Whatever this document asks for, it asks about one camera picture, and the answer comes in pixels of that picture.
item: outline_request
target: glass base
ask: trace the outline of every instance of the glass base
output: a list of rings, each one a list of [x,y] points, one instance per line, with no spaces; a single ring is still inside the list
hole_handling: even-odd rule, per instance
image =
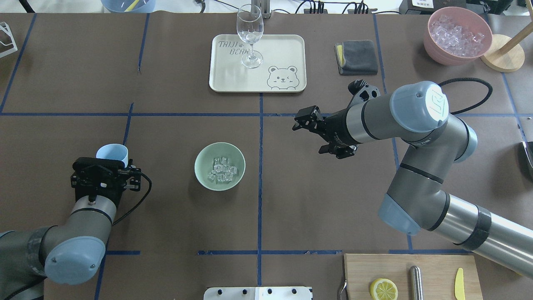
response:
[[[255,69],[263,63],[263,56],[259,51],[254,50],[253,54],[255,57],[251,53],[245,53],[241,59],[243,65],[248,69]]]

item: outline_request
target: light blue joint cap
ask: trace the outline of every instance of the light blue joint cap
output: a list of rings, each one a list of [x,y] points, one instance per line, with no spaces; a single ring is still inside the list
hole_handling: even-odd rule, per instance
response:
[[[100,239],[78,236],[52,249],[44,272],[54,282],[78,285],[96,274],[105,254],[106,245]]]
[[[377,215],[390,227],[405,234],[416,235],[420,231],[420,226],[388,194],[385,194]]]
[[[448,119],[448,98],[440,86],[421,81],[399,87],[390,99],[392,116],[411,132],[430,132]]]
[[[475,131],[472,129],[472,127],[468,126],[468,124],[466,123],[465,125],[469,134],[468,145],[466,145],[466,150],[463,155],[459,156],[459,158],[456,159],[454,163],[465,161],[467,158],[470,157],[470,155],[474,153],[475,149],[478,146],[478,135],[475,134]]]

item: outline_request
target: cable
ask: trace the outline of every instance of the cable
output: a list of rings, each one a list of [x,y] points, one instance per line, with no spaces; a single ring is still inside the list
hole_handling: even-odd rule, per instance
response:
[[[282,9],[275,9],[275,10],[272,10],[272,11],[284,11],[284,12],[290,14],[290,12],[288,12],[288,11],[286,11],[286,10],[282,10]]]
[[[38,285],[39,283],[43,282],[43,280],[45,280],[46,277],[42,277],[42,278],[39,278],[37,280],[35,280],[34,282],[30,283],[29,285],[25,286],[25,287],[22,287],[16,291],[14,291],[11,295],[9,295],[7,298],[5,298],[4,300],[10,300],[12,299],[14,296],[22,293],[23,291],[27,290],[27,289],[30,289],[36,285]]]
[[[132,208],[130,209],[127,213],[125,213],[123,216],[121,216],[118,220],[114,221],[113,222],[113,226],[117,225],[118,222],[124,220],[129,214],[131,214],[137,207],[139,207],[139,205],[141,205],[142,201],[144,201],[146,199],[146,196],[148,196],[148,194],[150,194],[150,191],[152,190],[152,180],[150,180],[150,178],[148,178],[148,176],[146,176],[144,173],[141,172],[141,176],[146,179],[146,181],[148,181],[148,190],[146,191],[146,193],[144,194],[144,196],[141,198],[141,200],[139,200],[139,202],[137,202],[137,204]]]
[[[300,5],[298,5],[298,8],[296,8],[296,11],[295,11],[294,13],[298,13],[298,10],[300,10],[300,8],[302,7],[302,5],[303,5],[305,2],[309,2],[309,11],[310,11],[310,12],[318,12],[318,13],[323,12],[323,11],[324,11],[324,6],[325,6],[326,3],[327,3],[327,4],[347,4],[347,6],[344,8],[343,13],[346,11],[346,8],[347,8],[350,4],[355,4],[355,5],[356,5],[356,8],[355,8],[355,12],[354,12],[354,13],[357,13],[357,11],[358,11],[358,7],[357,7],[357,4],[358,4],[358,3],[356,3],[356,2],[323,2],[323,1],[318,1],[318,3],[319,3],[319,9],[318,9],[318,11],[317,11],[317,7],[316,7],[316,6],[313,8],[313,4],[316,5],[316,3],[315,3],[314,0],[304,0],[302,3],[300,3]],[[364,1],[361,1],[359,8],[360,8],[360,9],[359,9],[360,13],[368,13],[368,11],[369,11],[369,7],[368,7],[368,5],[366,5],[366,4],[364,3]]]
[[[228,4],[228,3],[226,3],[226,2],[222,2],[222,1],[220,1],[220,0],[215,0],[215,2],[220,2],[220,3],[224,4],[224,5],[227,5],[227,6],[230,6],[230,7],[234,8],[234,9],[236,9],[236,10],[239,10],[238,7],[235,7],[235,6],[233,6],[233,5],[231,5],[231,4]]]
[[[31,8],[31,5],[28,3],[28,0],[19,0],[19,2],[20,2],[20,5],[22,5],[22,7],[24,7],[24,10],[26,10],[26,12],[35,12]]]
[[[205,0],[195,0],[197,4],[201,4],[201,11],[200,13],[203,13],[205,11]]]
[[[453,112],[453,113],[451,113],[452,115],[468,112],[469,110],[474,109],[474,108],[482,105],[483,103],[485,103],[489,99],[490,95],[492,94],[492,85],[490,85],[490,83],[486,82],[485,80],[482,80],[482,79],[479,79],[479,78],[474,78],[474,77],[452,78],[452,79],[449,79],[449,80],[446,80],[446,81],[443,81],[443,82],[439,83],[439,86],[443,86],[443,85],[446,85],[448,83],[459,82],[459,81],[479,82],[479,83],[485,85],[489,90],[487,91],[487,95],[485,96],[485,98],[483,98],[481,101],[479,101],[478,103],[476,103],[476,104],[474,104],[472,106],[468,106],[467,108],[464,108],[464,109],[458,110],[456,112]]]
[[[355,3],[355,2],[350,2],[350,3],[348,3],[348,4],[346,5],[346,7],[344,7],[344,9],[343,9],[343,11],[341,12],[341,14],[343,14],[343,13],[346,11],[346,9],[348,8],[348,6],[350,6],[350,4],[355,4],[355,5],[356,5],[356,9],[357,9],[357,3]]]
[[[384,12],[395,12],[395,13],[401,14],[401,12],[399,11],[378,11],[378,12],[373,12],[373,14],[384,13]]]

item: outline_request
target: black device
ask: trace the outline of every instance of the black device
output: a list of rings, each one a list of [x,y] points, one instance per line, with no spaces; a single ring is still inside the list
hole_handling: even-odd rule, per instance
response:
[[[141,190],[141,169],[131,165],[127,167],[122,161],[80,157],[72,164],[74,173],[70,176],[70,185],[75,189],[76,201],[84,196],[89,200],[97,195],[111,200],[118,207],[123,191]]]
[[[300,109],[294,117],[296,123],[293,130],[307,129],[328,142],[318,150],[319,154],[333,154],[338,159],[354,156],[359,143],[353,140],[348,132],[345,124],[346,113],[356,104],[381,96],[379,89],[365,80],[351,82],[348,84],[348,90],[352,94],[352,99],[347,108],[324,118],[318,106],[313,105]]]
[[[432,14],[449,6],[466,8],[466,0],[403,0],[399,11],[401,14]]]

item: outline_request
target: metal plate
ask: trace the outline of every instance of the metal plate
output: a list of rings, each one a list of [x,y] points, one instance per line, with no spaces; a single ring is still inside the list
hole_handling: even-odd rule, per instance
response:
[[[208,288],[204,300],[312,300],[308,287],[218,287]]]

